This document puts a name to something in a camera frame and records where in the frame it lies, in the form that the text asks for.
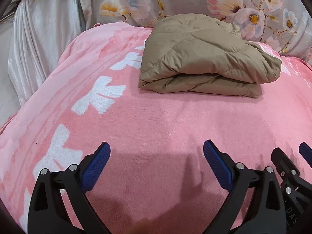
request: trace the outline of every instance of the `silver screw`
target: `silver screw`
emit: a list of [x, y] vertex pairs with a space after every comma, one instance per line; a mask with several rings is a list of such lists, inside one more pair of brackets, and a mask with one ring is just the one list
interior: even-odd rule
[[71, 166], [69, 166], [69, 170], [71, 171], [75, 171], [77, 169], [77, 165], [76, 164], [72, 164]]
[[236, 167], [240, 170], [244, 169], [245, 168], [245, 165], [243, 163], [237, 163], [236, 164]]
[[291, 193], [291, 188], [290, 187], [286, 187], [286, 193], [290, 194]]
[[273, 168], [270, 167], [270, 166], [268, 166], [268, 167], [266, 168], [266, 171], [267, 171], [268, 173], [272, 173], [272, 172], [273, 172]]
[[44, 168], [44, 169], [41, 170], [40, 173], [41, 173], [42, 175], [44, 175], [44, 174], [46, 174], [47, 172], [48, 172], [48, 169]]

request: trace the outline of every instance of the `folded down jacket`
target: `folded down jacket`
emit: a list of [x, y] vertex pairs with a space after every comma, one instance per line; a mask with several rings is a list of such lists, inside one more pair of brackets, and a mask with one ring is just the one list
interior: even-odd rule
[[237, 25], [200, 14], [161, 20], [145, 42], [139, 88], [257, 98], [280, 76], [281, 60], [242, 40]]

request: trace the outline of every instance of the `pink blanket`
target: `pink blanket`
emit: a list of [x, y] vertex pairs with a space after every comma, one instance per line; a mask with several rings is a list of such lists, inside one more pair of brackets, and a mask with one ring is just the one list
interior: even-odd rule
[[298, 153], [301, 142], [312, 145], [307, 64], [283, 57], [280, 78], [262, 85], [258, 99], [158, 94], [138, 89], [150, 33], [123, 22], [82, 33], [0, 131], [0, 197], [24, 230], [40, 170], [79, 163], [102, 141], [110, 144], [111, 157], [87, 197], [114, 234], [143, 217], [152, 220], [155, 233], [203, 232], [227, 196], [203, 156], [207, 139], [235, 162], [258, 169], [272, 166], [270, 154], [280, 147], [312, 181], [312, 170]]

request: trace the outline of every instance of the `floral fabric backdrop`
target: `floral fabric backdrop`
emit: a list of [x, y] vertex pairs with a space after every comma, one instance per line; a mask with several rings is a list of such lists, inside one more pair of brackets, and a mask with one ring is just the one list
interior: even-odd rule
[[153, 27], [161, 18], [198, 13], [237, 24], [246, 40], [312, 64], [312, 20], [300, 0], [81, 0], [87, 27], [126, 21]]

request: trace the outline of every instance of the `blue gripper pad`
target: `blue gripper pad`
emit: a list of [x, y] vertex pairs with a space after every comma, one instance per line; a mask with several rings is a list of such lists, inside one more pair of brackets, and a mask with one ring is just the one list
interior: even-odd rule
[[299, 153], [312, 168], [312, 149], [309, 147], [309, 145], [306, 143], [301, 143], [299, 146]]
[[207, 140], [204, 143], [204, 156], [219, 181], [220, 186], [230, 192], [233, 188], [232, 172], [222, 160], [220, 151], [211, 140]]
[[83, 193], [93, 189], [97, 179], [104, 169], [108, 159], [110, 158], [110, 145], [104, 143], [93, 157], [92, 161], [82, 173], [81, 190]]

